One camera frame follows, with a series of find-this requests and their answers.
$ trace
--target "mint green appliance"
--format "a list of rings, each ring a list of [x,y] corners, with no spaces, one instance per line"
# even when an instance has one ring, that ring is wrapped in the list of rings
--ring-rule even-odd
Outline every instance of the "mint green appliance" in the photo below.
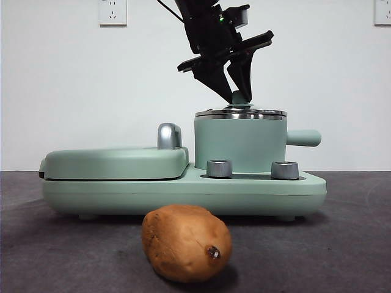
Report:
[[[314,147],[321,136],[287,131],[287,113],[229,105],[197,113],[195,134],[195,164],[171,123],[159,127],[156,147],[50,153],[40,168],[44,199],[81,219],[177,203],[294,220],[322,205],[325,180],[285,161],[286,145]]]

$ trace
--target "stainless steel lid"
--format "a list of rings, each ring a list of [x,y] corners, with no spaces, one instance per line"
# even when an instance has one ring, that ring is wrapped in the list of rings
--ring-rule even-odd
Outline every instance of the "stainless steel lid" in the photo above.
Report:
[[[196,119],[287,119],[287,113],[284,111],[260,110],[252,104],[228,105],[223,109],[208,109],[195,115]]]

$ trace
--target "silver knob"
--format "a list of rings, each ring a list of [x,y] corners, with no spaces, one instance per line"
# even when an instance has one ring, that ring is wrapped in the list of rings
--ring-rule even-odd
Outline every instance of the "silver knob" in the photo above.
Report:
[[[296,162],[271,163],[271,176],[275,179],[294,180],[299,179],[299,166]]]
[[[162,123],[158,129],[158,149],[174,150],[182,147],[181,128],[173,123]]]
[[[206,175],[212,178],[229,178],[232,176],[232,162],[228,160],[208,161]]]

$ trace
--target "appliance base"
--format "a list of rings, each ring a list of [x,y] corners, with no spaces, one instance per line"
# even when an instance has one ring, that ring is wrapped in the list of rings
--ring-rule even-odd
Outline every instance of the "appliance base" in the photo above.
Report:
[[[149,181],[43,180],[43,197],[55,210],[94,215],[144,215],[168,204],[194,204],[216,215],[274,215],[292,219],[314,213],[326,197],[325,180],[211,179],[189,164],[181,177]]]

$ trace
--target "pot handle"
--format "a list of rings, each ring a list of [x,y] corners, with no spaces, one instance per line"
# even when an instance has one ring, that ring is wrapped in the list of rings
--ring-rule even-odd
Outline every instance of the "pot handle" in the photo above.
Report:
[[[287,145],[317,147],[321,141],[322,135],[316,130],[289,130],[287,132]]]

